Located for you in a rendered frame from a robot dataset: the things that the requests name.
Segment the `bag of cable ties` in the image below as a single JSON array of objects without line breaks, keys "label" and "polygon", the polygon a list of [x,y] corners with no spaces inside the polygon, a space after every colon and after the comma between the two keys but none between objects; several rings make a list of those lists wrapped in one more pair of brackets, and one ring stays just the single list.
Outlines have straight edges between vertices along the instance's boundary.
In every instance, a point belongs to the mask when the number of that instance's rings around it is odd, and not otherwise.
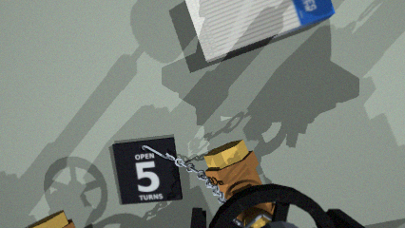
[{"label": "bag of cable ties", "polygon": [[185,0],[207,63],[335,14],[331,0]]}]

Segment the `dark grey pipe manifold with clamps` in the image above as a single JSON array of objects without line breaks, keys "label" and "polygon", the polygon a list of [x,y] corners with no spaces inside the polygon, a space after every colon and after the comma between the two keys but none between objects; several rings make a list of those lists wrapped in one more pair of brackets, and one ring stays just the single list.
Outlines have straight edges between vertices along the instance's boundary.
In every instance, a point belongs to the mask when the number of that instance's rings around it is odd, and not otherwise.
[{"label": "dark grey pipe manifold with clamps", "polygon": [[[247,150],[243,140],[217,147],[204,158],[208,165],[208,169],[204,171],[206,176],[212,184],[220,187],[227,199],[213,217],[209,228],[242,228],[232,220],[237,218],[245,226],[260,213],[267,214],[272,220],[262,216],[249,228],[261,228],[268,222],[286,222],[290,204],[307,212],[318,228],[336,228],[333,220],[314,200],[295,188],[274,183],[262,184],[256,170],[259,164],[256,155],[254,151]],[[75,226],[62,210],[39,220],[29,228]]]}]

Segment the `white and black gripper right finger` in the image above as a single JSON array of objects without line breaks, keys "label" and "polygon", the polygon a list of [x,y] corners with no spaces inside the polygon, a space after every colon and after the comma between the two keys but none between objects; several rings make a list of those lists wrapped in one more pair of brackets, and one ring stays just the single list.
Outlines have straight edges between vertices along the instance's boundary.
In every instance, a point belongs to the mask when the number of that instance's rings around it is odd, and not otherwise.
[{"label": "white and black gripper right finger", "polygon": [[365,228],[340,209],[328,209],[326,214],[333,220],[336,228]]}]

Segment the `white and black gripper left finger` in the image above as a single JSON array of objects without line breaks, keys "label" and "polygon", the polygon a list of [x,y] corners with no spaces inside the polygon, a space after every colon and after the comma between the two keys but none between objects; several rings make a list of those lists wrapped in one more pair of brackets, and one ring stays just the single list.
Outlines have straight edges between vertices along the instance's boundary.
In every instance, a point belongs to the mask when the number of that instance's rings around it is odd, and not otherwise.
[{"label": "white and black gripper left finger", "polygon": [[190,228],[206,228],[206,211],[202,208],[192,208]]}]

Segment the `black tag with metal chain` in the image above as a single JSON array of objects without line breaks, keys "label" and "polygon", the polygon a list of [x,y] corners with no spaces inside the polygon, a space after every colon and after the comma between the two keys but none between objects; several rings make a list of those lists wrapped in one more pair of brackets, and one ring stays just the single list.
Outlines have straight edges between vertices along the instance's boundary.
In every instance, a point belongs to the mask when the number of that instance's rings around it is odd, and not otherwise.
[{"label": "black tag with metal chain", "polygon": [[[205,181],[207,188],[212,188],[213,195],[219,196],[219,203],[227,201],[224,192],[211,183],[203,170],[198,171],[193,163],[186,165],[177,158],[174,137],[114,143],[112,146],[122,204],[182,200],[178,166],[185,166],[187,172],[196,172],[198,179]],[[191,170],[188,169],[190,165]]]}]

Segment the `grey cylinder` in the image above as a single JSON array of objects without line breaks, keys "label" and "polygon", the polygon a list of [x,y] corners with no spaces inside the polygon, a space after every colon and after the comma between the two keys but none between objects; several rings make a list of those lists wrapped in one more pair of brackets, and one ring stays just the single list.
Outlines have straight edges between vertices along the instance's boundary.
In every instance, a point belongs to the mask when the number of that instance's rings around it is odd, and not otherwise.
[{"label": "grey cylinder", "polygon": [[285,221],[268,222],[261,228],[298,228],[295,224]]}]

